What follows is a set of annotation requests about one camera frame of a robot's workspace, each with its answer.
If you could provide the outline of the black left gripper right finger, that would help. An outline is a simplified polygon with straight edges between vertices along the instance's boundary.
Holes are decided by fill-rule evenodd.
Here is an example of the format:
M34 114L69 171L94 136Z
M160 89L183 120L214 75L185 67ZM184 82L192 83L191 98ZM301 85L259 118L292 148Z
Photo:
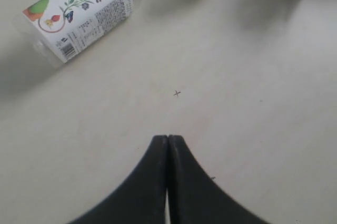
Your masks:
M180 135L168 137L171 223L267 223L226 194L203 170Z

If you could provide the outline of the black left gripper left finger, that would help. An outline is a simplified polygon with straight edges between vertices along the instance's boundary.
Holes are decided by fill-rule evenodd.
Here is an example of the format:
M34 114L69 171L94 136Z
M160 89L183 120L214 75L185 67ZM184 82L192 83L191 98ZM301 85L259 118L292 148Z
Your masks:
M165 223L168 138L153 137L130 175L102 202L72 223Z

